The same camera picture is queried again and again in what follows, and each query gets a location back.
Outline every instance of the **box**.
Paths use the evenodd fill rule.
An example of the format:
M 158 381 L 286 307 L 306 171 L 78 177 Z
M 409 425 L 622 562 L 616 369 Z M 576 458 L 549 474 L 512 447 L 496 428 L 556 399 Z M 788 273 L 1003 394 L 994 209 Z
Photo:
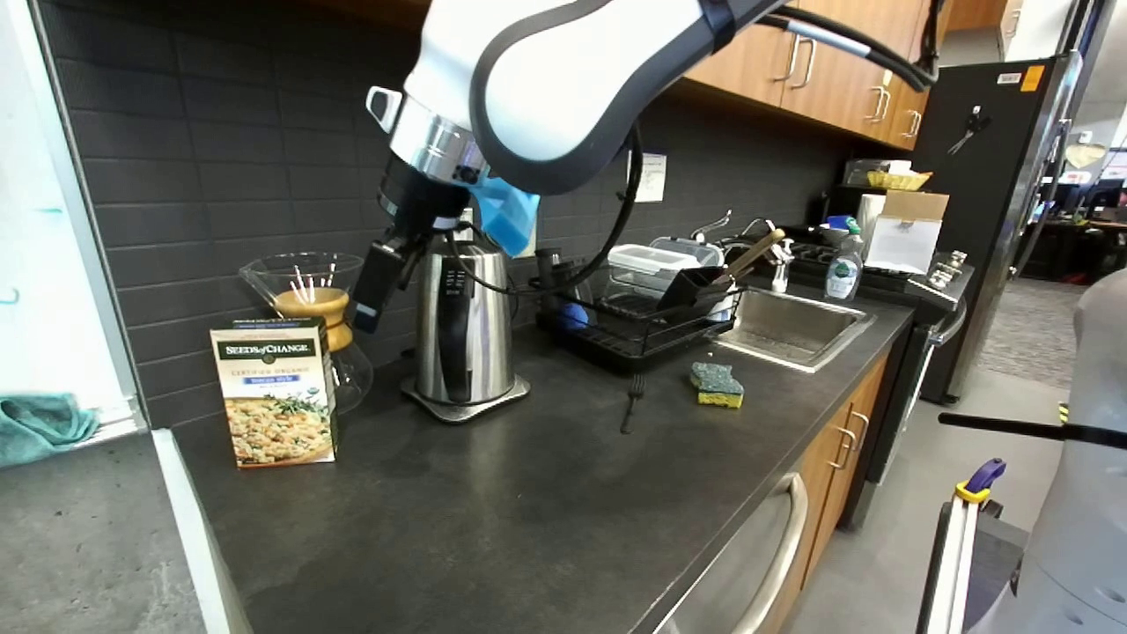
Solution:
M 211 326 L 237 469 L 335 460 L 331 366 L 311 321 Z
M 946 195 L 886 191 L 882 209 L 862 217 L 867 267 L 926 273 L 939 241 Z

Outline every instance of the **black backsplash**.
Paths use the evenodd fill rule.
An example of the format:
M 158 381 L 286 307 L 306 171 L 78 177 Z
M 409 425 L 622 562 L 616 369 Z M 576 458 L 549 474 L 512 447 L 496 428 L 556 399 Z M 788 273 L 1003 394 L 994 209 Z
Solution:
M 93 223 L 156 425 L 218 415 L 206 326 L 260 308 L 237 267 L 279 249 L 363 252 L 379 233 L 383 132 L 368 83 L 396 83 L 414 36 L 298 4 L 41 0 L 50 51 L 78 138 Z M 773 111 L 664 94 L 643 111 L 667 153 L 662 205 L 625 239 L 718 217 L 804 223 L 856 142 Z M 537 241 L 591 252 L 616 211 L 622 158 L 541 202 Z M 395 298 L 373 361 L 414 339 L 412 288 Z

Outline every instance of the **sponge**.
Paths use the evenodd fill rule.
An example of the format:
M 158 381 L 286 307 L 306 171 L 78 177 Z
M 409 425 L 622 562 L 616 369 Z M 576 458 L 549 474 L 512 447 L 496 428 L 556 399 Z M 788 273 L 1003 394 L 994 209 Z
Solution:
M 694 361 L 689 382 L 698 388 L 698 403 L 741 407 L 741 382 L 733 376 L 733 366 Z

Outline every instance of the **electric kettle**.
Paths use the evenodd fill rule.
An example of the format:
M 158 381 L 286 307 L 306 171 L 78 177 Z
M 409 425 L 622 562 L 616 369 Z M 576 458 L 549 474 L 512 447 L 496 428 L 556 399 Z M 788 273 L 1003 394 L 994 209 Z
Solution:
M 523 399 L 509 366 L 509 301 L 504 252 L 464 239 L 439 241 L 417 263 L 417 374 L 406 388 L 443 423 Z

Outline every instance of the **stainless steel appliance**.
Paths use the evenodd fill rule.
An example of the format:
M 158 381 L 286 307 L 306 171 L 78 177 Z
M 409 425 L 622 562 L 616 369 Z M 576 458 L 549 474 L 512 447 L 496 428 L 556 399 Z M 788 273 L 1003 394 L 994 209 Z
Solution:
M 523 399 L 528 382 L 509 366 L 504 252 L 482 241 L 434 246 L 417 285 L 417 374 L 406 394 L 443 423 Z
M 662 616 L 656 634 L 777 631 L 785 616 L 785 582 L 806 520 L 806 481 L 798 470 L 785 470 L 773 493 L 736 529 L 689 591 Z

